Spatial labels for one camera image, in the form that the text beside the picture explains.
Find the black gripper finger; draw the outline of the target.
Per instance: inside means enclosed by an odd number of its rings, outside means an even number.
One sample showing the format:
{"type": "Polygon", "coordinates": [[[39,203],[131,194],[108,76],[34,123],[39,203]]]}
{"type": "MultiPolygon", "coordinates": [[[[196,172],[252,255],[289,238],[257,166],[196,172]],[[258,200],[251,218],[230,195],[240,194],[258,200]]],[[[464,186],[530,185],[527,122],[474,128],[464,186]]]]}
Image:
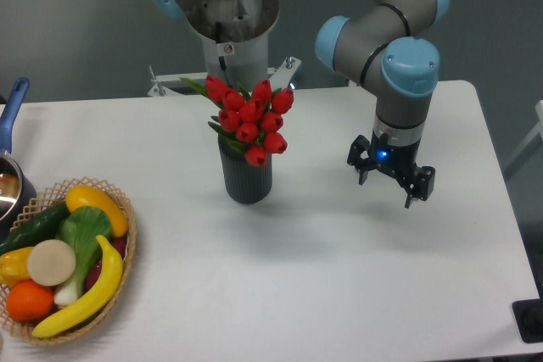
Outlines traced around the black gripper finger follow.
{"type": "Polygon", "coordinates": [[[363,135],[359,135],[350,145],[347,164],[358,172],[358,183],[363,185],[372,171],[371,157],[368,155],[371,143],[363,135]]]}
{"type": "Polygon", "coordinates": [[[413,201],[427,201],[434,190],[435,168],[432,166],[415,167],[413,179],[405,187],[405,208],[409,209],[413,201]]]}

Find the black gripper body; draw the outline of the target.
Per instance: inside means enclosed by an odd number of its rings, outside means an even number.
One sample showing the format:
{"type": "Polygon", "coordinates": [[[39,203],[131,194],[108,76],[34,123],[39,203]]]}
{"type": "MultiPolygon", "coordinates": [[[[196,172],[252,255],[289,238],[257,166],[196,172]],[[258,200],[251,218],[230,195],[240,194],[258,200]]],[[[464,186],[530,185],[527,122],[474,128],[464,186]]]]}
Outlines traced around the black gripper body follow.
{"type": "Polygon", "coordinates": [[[413,187],[416,184],[416,156],[420,141],[407,146],[388,144],[388,137],[379,138],[372,134],[368,158],[365,160],[364,179],[372,170],[377,170],[394,178],[402,187],[413,187]]]}

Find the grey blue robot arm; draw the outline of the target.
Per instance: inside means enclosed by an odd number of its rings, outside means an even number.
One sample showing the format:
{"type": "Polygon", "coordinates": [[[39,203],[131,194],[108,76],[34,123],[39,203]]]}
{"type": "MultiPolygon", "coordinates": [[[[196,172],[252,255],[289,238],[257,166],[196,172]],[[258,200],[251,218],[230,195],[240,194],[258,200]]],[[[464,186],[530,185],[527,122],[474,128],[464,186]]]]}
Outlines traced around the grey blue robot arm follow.
{"type": "MultiPolygon", "coordinates": [[[[274,153],[287,147],[280,135],[294,100],[290,74],[268,74],[268,36],[278,0],[153,0],[172,17],[185,17],[203,44],[207,76],[186,85],[217,108],[216,132],[228,194],[256,203],[272,186],[274,153]]],[[[360,19],[334,16],[319,30],[315,52],[332,71],[377,99],[370,137],[358,136],[347,162],[361,181],[376,170],[393,179],[408,201],[426,200],[434,168],[416,163],[439,53],[422,31],[437,22],[450,0],[376,0],[360,19]]]]}

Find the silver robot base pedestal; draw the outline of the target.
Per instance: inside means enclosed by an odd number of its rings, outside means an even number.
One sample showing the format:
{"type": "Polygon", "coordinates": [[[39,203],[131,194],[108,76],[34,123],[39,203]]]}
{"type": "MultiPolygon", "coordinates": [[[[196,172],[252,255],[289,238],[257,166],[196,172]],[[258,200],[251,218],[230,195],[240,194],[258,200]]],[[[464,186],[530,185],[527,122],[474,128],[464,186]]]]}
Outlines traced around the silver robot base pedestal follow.
{"type": "Polygon", "coordinates": [[[161,1],[159,9],[183,16],[201,41],[207,74],[249,91],[263,79],[274,89],[294,88],[300,59],[288,56],[277,67],[268,65],[268,39],[278,20],[278,0],[204,0],[185,12],[170,6],[174,0],[161,1]]]}

